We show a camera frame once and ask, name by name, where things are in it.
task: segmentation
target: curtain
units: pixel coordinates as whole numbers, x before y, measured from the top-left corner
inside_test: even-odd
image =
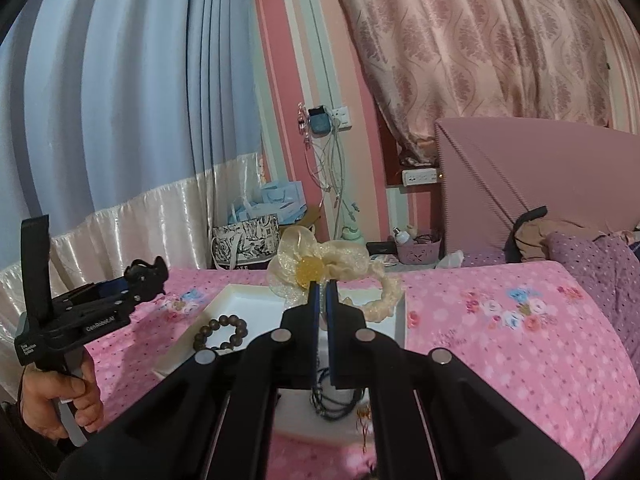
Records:
[[[54,295],[135,258],[207,267],[260,185],[252,0],[29,0],[0,45],[0,385],[15,395],[20,222]]]
[[[606,50],[588,0],[342,2],[409,164],[436,164],[437,118],[609,122]]]
[[[625,12],[628,5],[623,7],[618,0],[588,1],[602,32],[610,66],[610,126],[640,134],[640,34]]]

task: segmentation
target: pink headboard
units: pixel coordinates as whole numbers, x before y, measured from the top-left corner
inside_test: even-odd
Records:
[[[503,249],[517,218],[549,218],[603,231],[640,221],[640,138],[544,119],[436,122],[447,251]]]

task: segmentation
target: pink bed sheet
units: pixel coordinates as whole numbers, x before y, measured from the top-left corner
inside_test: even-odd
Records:
[[[535,262],[409,272],[402,280],[418,320],[408,349],[451,348],[572,453],[587,478],[595,476],[636,420],[640,386],[610,324],[566,270]],[[155,360],[225,285],[265,282],[263,271],[172,270],[166,296],[140,305],[130,326],[89,347],[107,420],[158,384]],[[275,434],[268,478],[348,480],[373,462],[359,446],[311,446]]]

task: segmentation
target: bead bracelet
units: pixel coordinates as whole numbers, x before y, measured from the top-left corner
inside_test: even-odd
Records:
[[[210,348],[211,350],[232,350],[236,346],[240,346],[242,344],[242,340],[248,335],[249,331],[246,329],[246,321],[244,319],[239,318],[236,314],[232,314],[231,316],[225,316],[224,314],[220,316],[218,319],[212,319],[209,321],[209,324],[203,325],[200,327],[200,331],[193,338],[193,349],[196,352],[200,350],[204,350],[207,345],[207,337],[213,334],[216,330],[218,330],[221,326],[231,325],[236,327],[236,333],[233,334],[229,341],[225,341],[220,345],[220,348],[217,346],[213,346]]]

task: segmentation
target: white tray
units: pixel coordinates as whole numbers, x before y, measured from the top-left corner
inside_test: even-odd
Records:
[[[354,304],[380,298],[379,289],[351,290],[338,288],[340,296],[349,296]],[[249,334],[238,349],[245,348],[256,336],[280,326],[284,311],[284,300],[273,294],[269,287],[255,285],[227,285],[216,298],[200,313],[196,321],[169,348],[166,354],[156,361],[153,372],[161,379],[167,377],[183,362],[189,359],[193,351],[193,338],[200,327],[210,319],[222,314],[236,314],[247,322]],[[404,296],[398,302],[393,317],[380,323],[367,323],[367,326],[394,338],[404,348],[406,338],[406,312]],[[220,346],[228,341],[233,333],[230,327],[221,328],[207,339],[207,346]],[[318,338],[320,365],[327,366],[327,332],[320,330]],[[336,399],[350,398],[350,392],[336,392],[326,381],[324,392]],[[274,430],[279,434],[293,436],[308,442],[327,444],[353,444],[362,441],[362,434],[356,429],[356,415],[351,413],[338,422],[327,422],[316,415],[309,401],[310,393],[299,390],[281,390],[276,407]]]

